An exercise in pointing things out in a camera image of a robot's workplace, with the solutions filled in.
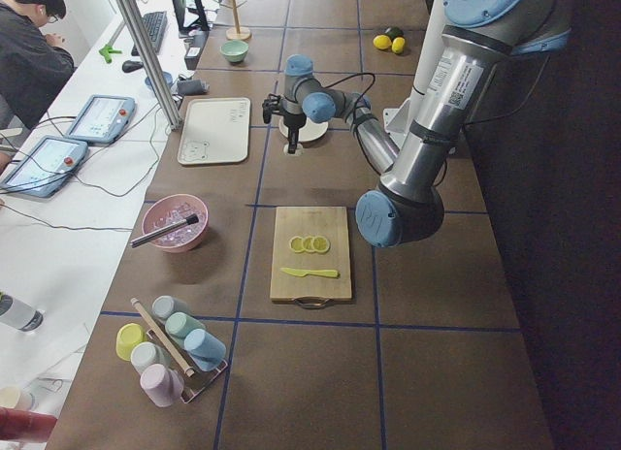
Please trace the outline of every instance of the red object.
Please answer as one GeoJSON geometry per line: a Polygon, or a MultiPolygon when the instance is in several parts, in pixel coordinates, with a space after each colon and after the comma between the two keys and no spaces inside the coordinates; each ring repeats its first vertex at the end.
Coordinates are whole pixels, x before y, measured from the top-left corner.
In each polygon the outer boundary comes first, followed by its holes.
{"type": "Polygon", "coordinates": [[[0,440],[47,442],[56,417],[0,406],[0,440]]]}

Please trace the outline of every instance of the black jacket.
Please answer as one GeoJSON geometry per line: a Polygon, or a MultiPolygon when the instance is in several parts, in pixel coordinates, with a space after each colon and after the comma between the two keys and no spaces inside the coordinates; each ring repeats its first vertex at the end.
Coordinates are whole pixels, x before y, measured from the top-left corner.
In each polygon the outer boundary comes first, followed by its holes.
{"type": "Polygon", "coordinates": [[[74,72],[71,54],[52,48],[27,16],[0,2],[0,93],[34,127],[74,72]]]}

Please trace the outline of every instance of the lemon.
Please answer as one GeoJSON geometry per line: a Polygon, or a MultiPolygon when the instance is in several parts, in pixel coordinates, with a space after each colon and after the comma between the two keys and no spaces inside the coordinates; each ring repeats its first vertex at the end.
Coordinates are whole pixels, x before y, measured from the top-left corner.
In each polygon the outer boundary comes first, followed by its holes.
{"type": "Polygon", "coordinates": [[[304,237],[302,246],[307,253],[314,253],[314,249],[312,248],[312,236],[304,237]]]}
{"type": "Polygon", "coordinates": [[[392,42],[392,51],[395,54],[401,54],[404,51],[405,47],[406,47],[406,39],[401,36],[398,36],[392,42]]]}
{"type": "Polygon", "coordinates": [[[291,248],[291,251],[293,251],[294,253],[303,252],[304,245],[303,245],[302,237],[300,237],[299,235],[296,235],[295,237],[291,237],[291,240],[289,240],[289,248],[291,248]]]}
{"type": "Polygon", "coordinates": [[[377,35],[373,38],[373,46],[378,49],[385,50],[390,48],[392,42],[390,41],[390,37],[388,35],[377,35]]]}
{"type": "Polygon", "coordinates": [[[330,249],[330,241],[322,235],[312,238],[312,249],[319,254],[327,253],[330,249]]]}

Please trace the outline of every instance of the computer mouse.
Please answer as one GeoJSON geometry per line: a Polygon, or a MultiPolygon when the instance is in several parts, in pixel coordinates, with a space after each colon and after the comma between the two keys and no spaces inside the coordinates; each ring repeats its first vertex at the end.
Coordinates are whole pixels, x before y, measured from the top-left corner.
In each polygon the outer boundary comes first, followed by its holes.
{"type": "Polygon", "coordinates": [[[125,62],[123,62],[121,70],[125,72],[126,74],[129,74],[130,72],[134,72],[135,70],[142,69],[143,67],[144,65],[142,62],[139,62],[136,60],[126,60],[125,62]]]}

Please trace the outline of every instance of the yellow plastic knife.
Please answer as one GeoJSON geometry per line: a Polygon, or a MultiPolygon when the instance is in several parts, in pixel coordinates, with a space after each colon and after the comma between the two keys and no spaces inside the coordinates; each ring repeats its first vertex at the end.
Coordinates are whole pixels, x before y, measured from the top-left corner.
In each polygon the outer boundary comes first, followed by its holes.
{"type": "Polygon", "coordinates": [[[307,275],[317,275],[319,277],[337,278],[339,271],[336,269],[293,269],[293,268],[280,268],[284,273],[289,275],[295,275],[296,277],[305,277],[307,275]]]}

